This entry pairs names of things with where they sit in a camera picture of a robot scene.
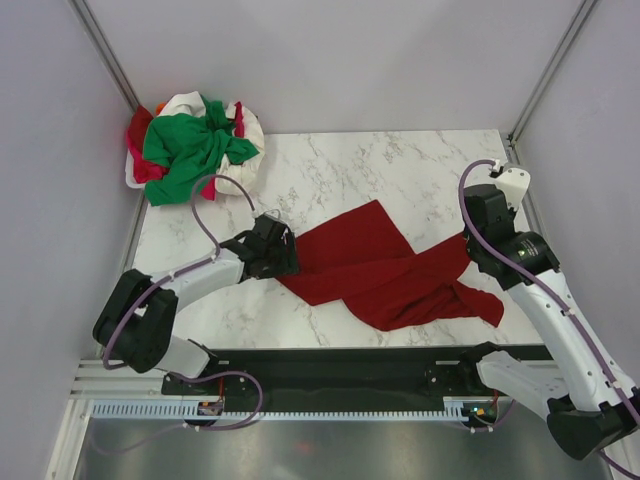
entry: red towel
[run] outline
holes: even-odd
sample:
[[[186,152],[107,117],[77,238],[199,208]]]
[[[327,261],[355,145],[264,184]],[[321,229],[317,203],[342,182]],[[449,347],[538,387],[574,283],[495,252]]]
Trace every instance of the red towel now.
[[[244,138],[244,115],[242,113],[242,103],[236,102],[236,116],[234,118],[236,129],[233,131],[233,136],[238,138]]]
[[[138,106],[136,113],[131,117],[131,123],[129,123],[129,128],[125,135],[127,148],[133,157],[133,178],[137,183],[159,180],[169,171],[168,168],[161,167],[142,158],[144,137],[147,134],[151,120],[153,120],[153,116],[149,111],[143,106]]]
[[[461,234],[416,255],[377,200],[301,235],[296,248],[300,273],[278,280],[309,305],[342,299],[378,330],[476,316],[497,327],[504,312],[457,280],[470,262]]]

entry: white cable tray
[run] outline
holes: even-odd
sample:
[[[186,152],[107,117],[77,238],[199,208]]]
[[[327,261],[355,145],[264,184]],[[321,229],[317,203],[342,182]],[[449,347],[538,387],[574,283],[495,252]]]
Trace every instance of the white cable tray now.
[[[250,412],[223,413],[220,416],[199,414],[198,401],[187,400],[96,400],[92,418],[130,420],[241,420]],[[297,421],[467,421],[462,415],[462,402],[447,400],[442,411],[416,412],[267,412],[260,420]]]

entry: cable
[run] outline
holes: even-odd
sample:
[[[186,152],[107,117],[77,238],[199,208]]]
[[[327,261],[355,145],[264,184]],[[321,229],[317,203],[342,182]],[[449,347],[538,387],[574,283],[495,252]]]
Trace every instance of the cable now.
[[[158,280],[153,285],[151,285],[149,288],[147,288],[147,290],[145,290],[142,293],[142,295],[140,295],[135,300],[135,302],[133,302],[131,307],[129,307],[129,309],[123,315],[122,320],[120,320],[120,323],[118,323],[118,326],[116,327],[116,329],[114,330],[113,334],[109,338],[109,341],[107,342],[107,346],[105,347],[104,354],[102,355],[102,365],[104,366],[105,369],[107,369],[107,370],[116,370],[118,368],[122,368],[122,367],[126,367],[127,366],[126,363],[124,363],[124,362],[116,363],[116,364],[109,363],[109,359],[111,358],[111,353],[113,351],[113,348],[114,348],[116,342],[118,341],[118,338],[120,337],[120,334],[122,333],[122,330],[124,330],[124,327],[127,325],[129,320],[131,320],[131,317],[133,317],[133,314],[135,313],[135,311],[138,308],[140,308],[140,305],[142,305],[143,302],[155,290],[157,290],[158,288],[160,288],[162,285],[164,285],[165,283],[169,282],[170,280],[173,280],[173,279],[175,279],[175,278],[177,278],[177,277],[179,277],[181,275],[184,275],[185,273],[192,272],[193,270],[196,270],[196,269],[198,269],[200,267],[203,267],[205,265],[208,265],[208,264],[214,262],[215,258],[218,258],[218,256],[220,255],[220,243],[216,239],[215,235],[213,235],[213,233],[211,233],[211,231],[206,227],[206,225],[204,224],[204,222],[200,218],[200,215],[198,214],[198,210],[196,208],[196,197],[197,197],[197,193],[199,191],[198,188],[200,187],[201,184],[203,184],[204,182],[206,182],[207,180],[210,180],[212,178],[222,178],[224,180],[228,180],[231,183],[233,183],[235,186],[237,186],[240,189],[240,191],[242,192],[244,197],[247,199],[247,202],[249,202],[249,207],[251,207],[251,211],[252,212],[256,211],[256,207],[253,204],[253,200],[251,200],[251,197],[249,196],[249,192],[247,192],[247,190],[242,185],[240,185],[240,183],[237,180],[234,180],[231,177],[227,177],[226,175],[220,175],[218,173],[214,173],[212,175],[205,175],[204,177],[200,178],[193,185],[193,188],[191,189],[191,213],[193,213],[193,216],[195,217],[196,222],[198,223],[198,225],[200,226],[200,228],[202,229],[204,234],[207,237],[209,237],[209,239],[213,242],[213,245],[215,246],[215,255],[213,256],[213,258],[211,258],[211,257],[205,258],[204,260],[201,260],[201,261],[199,261],[197,263],[194,263],[193,265],[186,266],[186,267],[176,271],[174,273],[173,277],[171,275],[167,275],[165,277],[162,277],[160,280]]]
[[[249,196],[249,192],[247,192],[247,190],[242,185],[240,185],[240,183],[237,180],[234,180],[231,177],[227,177],[226,175],[221,175],[219,173],[214,173],[214,174],[211,174],[211,175],[205,175],[204,177],[200,178],[193,185],[193,188],[191,189],[191,213],[193,213],[193,216],[196,219],[196,222],[197,222],[198,226],[202,229],[204,234],[207,237],[209,237],[209,239],[215,245],[215,247],[216,247],[215,257],[218,258],[218,255],[220,255],[220,243],[218,242],[216,237],[213,235],[213,233],[211,233],[209,231],[209,229],[205,226],[205,224],[202,221],[202,219],[200,218],[200,214],[198,213],[198,210],[196,208],[196,197],[197,197],[197,193],[200,191],[199,190],[200,185],[202,185],[207,180],[211,180],[212,178],[222,178],[223,180],[227,180],[227,181],[233,183],[236,187],[238,187],[240,189],[240,191],[244,195],[244,198],[247,199],[247,202],[249,202],[249,207],[251,207],[251,211],[252,212],[256,211],[256,207],[253,204],[253,200],[251,200],[251,196]]]
[[[616,461],[608,457],[607,454],[604,453],[604,451],[600,450],[598,452],[598,455],[600,455],[602,459],[605,462],[607,462],[611,468],[617,470],[625,477],[629,477],[631,480],[640,480],[640,475],[636,475],[635,473],[630,472],[629,470],[624,468],[622,465],[620,465],[619,463],[617,463]]]
[[[213,233],[211,233],[211,231],[206,227],[206,225],[204,224],[204,222],[202,221],[202,219],[200,218],[200,215],[198,214],[198,211],[196,209],[196,194],[198,193],[198,188],[200,187],[200,185],[202,185],[204,182],[212,179],[212,178],[222,178],[224,180],[227,180],[231,183],[233,183],[235,186],[237,186],[240,191],[242,192],[242,194],[244,195],[244,197],[247,199],[247,202],[249,203],[249,206],[251,207],[251,211],[255,212],[256,208],[255,205],[253,203],[253,200],[251,200],[251,197],[249,196],[249,192],[247,192],[247,190],[235,179],[228,177],[226,175],[220,175],[220,174],[212,174],[212,175],[206,175],[202,178],[200,178],[194,185],[193,188],[191,189],[191,212],[193,213],[193,216],[195,217],[196,222],[198,223],[198,225],[200,226],[200,228],[202,229],[202,231],[204,232],[204,234],[209,237],[209,239],[213,242],[214,246],[215,246],[215,254],[212,257],[208,257],[206,259],[203,259],[199,262],[196,262],[192,265],[188,265],[186,267],[183,267],[179,270],[177,270],[173,275],[166,275],[164,277],[162,277],[160,280],[156,281],[155,283],[153,283],[149,288],[147,288],[131,305],[131,307],[129,307],[129,309],[125,312],[125,314],[122,317],[122,320],[120,320],[120,322],[118,323],[117,327],[115,328],[113,334],[111,335],[111,338],[109,338],[109,341],[107,342],[107,345],[105,347],[104,350],[104,354],[102,356],[102,364],[104,366],[105,369],[107,370],[116,370],[118,368],[122,368],[122,367],[126,367],[126,364],[124,362],[120,362],[120,363],[116,363],[116,364],[112,364],[109,363],[109,360],[111,358],[111,354],[113,352],[113,348],[118,340],[118,337],[120,336],[120,334],[122,333],[122,330],[124,330],[124,327],[127,325],[127,323],[129,322],[129,320],[131,320],[131,318],[133,317],[133,314],[135,313],[135,311],[140,308],[140,306],[144,303],[144,301],[158,288],[160,288],[162,285],[166,284],[167,282],[180,277],[181,275],[184,275],[186,273],[192,272],[193,270],[196,270],[200,267],[203,267],[205,265],[208,265],[212,262],[215,262],[215,260],[218,258],[218,256],[220,255],[220,243],[218,242],[218,240],[216,239],[215,235],[213,235]],[[249,425],[254,418],[258,415],[258,413],[260,413],[260,410],[262,409],[262,404],[264,402],[264,393],[262,391],[262,386],[260,385],[260,382],[258,382],[258,380],[251,374],[246,373],[246,372],[240,372],[240,371],[228,371],[228,372],[223,372],[223,373],[216,373],[214,375],[209,375],[208,377],[203,377],[203,378],[188,378],[185,377],[179,373],[171,373],[174,377],[179,378],[180,380],[187,382],[187,383],[205,383],[205,382],[209,382],[212,380],[216,380],[216,379],[222,379],[226,376],[239,376],[239,377],[243,377],[246,378],[248,380],[250,380],[257,388],[258,390],[258,404],[256,405],[256,408],[254,409],[254,411],[249,414],[246,418],[240,420],[239,422],[233,423],[231,425],[219,425],[219,426],[215,426],[215,425],[210,425],[210,426],[200,426],[200,427],[195,427],[195,429],[197,431],[199,430],[206,430],[206,431],[226,431],[226,430],[235,430],[238,428],[242,428],[246,425]],[[99,447],[94,439],[92,435],[89,435],[89,440],[90,440],[90,444],[91,446],[101,455],[121,455],[127,452],[130,452],[131,450],[134,450],[148,442],[151,442],[153,440],[155,440],[156,438],[160,437],[161,435],[164,435],[165,433],[171,432],[173,430],[177,430],[178,428],[183,428],[187,426],[186,423],[181,423],[181,424],[176,424],[176,425],[171,425],[169,427],[163,428],[162,430],[156,432],[155,434],[142,439],[141,441],[134,443],[133,445],[123,448],[123,449],[119,449],[119,450],[105,450],[101,447]]]
[[[464,423],[460,422],[460,425],[456,424],[456,423],[449,423],[446,424],[449,427],[453,427],[453,428],[457,428],[458,430],[467,430],[467,431],[471,431],[471,433],[476,433],[476,432],[493,432],[493,430],[495,430],[496,427],[499,427],[500,425],[502,425],[504,423],[504,421],[509,418],[509,416],[513,413],[513,407],[516,405],[515,400],[511,400],[511,403],[509,404],[509,406],[507,407],[507,410],[504,412],[504,415],[502,415],[502,417],[497,418],[496,421],[494,423],[492,423],[491,425],[487,426],[487,427],[467,427]]]
[[[491,401],[491,405],[489,408],[493,408],[498,405],[498,400],[500,399],[500,392],[498,392],[495,388],[493,389],[493,400]]]
[[[616,377],[613,371],[611,370],[611,368],[609,368],[607,361],[598,350],[598,347],[596,346],[595,342],[593,341],[589,333],[584,328],[584,325],[582,325],[578,317],[574,313],[572,313],[571,307],[560,297],[560,295],[554,292],[553,289],[550,288],[546,283],[544,283],[542,280],[537,278],[531,272],[524,269],[517,263],[511,261],[511,259],[504,256],[502,253],[500,253],[495,248],[493,248],[484,238],[482,238],[482,235],[480,234],[478,229],[475,227],[475,225],[471,221],[471,217],[469,216],[469,212],[467,211],[467,206],[464,202],[464,185],[471,171],[474,168],[479,167],[480,165],[495,165],[495,162],[493,160],[488,160],[488,159],[477,160],[471,163],[464,170],[464,172],[462,173],[462,176],[460,177],[460,184],[458,185],[458,202],[460,204],[460,211],[462,212],[462,218],[464,219],[465,225],[467,226],[471,234],[475,237],[475,239],[478,241],[478,243],[482,245],[482,247],[485,250],[487,250],[491,255],[496,257],[498,260],[503,262],[508,267],[513,268],[516,272],[518,272],[520,275],[525,277],[527,280],[531,281],[533,284],[540,287],[540,289],[543,292],[549,295],[553,299],[553,301],[558,304],[558,306],[562,309],[564,314],[571,320],[571,323],[576,328],[576,330],[578,330],[578,333],[580,333],[580,336],[589,347],[589,350],[591,350],[591,353],[596,358],[598,365],[602,368],[602,371],[605,377],[607,377],[607,380],[613,386],[615,392],[618,394],[618,397],[620,397],[620,400],[622,401],[624,406],[627,408],[627,410],[629,410],[629,413],[631,414],[635,422],[638,425],[640,425],[640,414],[636,411],[636,409],[631,404],[631,402],[629,401],[625,393],[622,391],[622,389],[620,387],[616,387],[618,382],[616,380]]]
[[[500,404],[498,402],[495,402],[495,405],[493,404],[493,402],[491,403],[491,407],[489,407],[490,410],[492,410],[493,408],[496,409],[496,420],[498,418],[500,418]],[[481,418],[482,415],[478,415],[478,412],[474,412],[474,418],[476,420],[478,420],[480,423],[484,423],[485,425],[489,425],[490,427],[495,426],[496,420],[494,420],[493,422],[489,422],[488,420],[485,420],[484,418]]]

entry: white marble surface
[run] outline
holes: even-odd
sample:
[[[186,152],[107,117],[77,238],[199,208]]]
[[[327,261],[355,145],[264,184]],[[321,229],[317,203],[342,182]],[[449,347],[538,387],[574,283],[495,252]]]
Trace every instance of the white marble surface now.
[[[495,130],[271,135],[266,150],[252,196],[262,210],[280,209],[296,234],[378,199],[416,252],[462,230],[456,187],[466,164],[505,156]],[[242,197],[201,199],[198,206],[220,240],[253,225]],[[519,228],[526,228],[524,215],[517,220]],[[146,273],[169,269],[210,249],[188,205],[150,207],[134,266]],[[541,341],[522,311],[475,265],[461,281],[502,299],[505,314],[499,328],[479,318],[460,318],[379,332],[355,318],[341,301],[310,307],[276,280],[250,280],[184,309],[174,332],[210,348]]]

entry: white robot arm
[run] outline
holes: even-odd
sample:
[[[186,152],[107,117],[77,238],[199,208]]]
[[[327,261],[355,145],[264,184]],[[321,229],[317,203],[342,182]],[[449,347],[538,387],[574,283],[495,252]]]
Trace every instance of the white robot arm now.
[[[520,167],[496,163],[491,176],[495,184],[464,188],[462,207],[476,230],[471,231],[467,222],[467,252],[480,271],[496,278],[529,317],[561,376],[527,367],[498,347],[480,346],[474,360],[478,377],[482,384],[509,395],[546,420],[565,452],[582,459],[637,430],[634,418],[640,410],[640,392],[580,311],[544,239],[533,232],[515,231],[513,219],[528,188],[529,174]],[[475,234],[529,275],[521,275],[496,258]],[[564,302],[562,307],[549,288]]]
[[[93,338],[106,347],[105,357],[112,351],[138,373],[157,368],[198,378],[210,354],[172,334],[176,314],[221,288],[299,270],[291,229],[268,214],[217,250],[175,270],[123,273],[93,328]]]

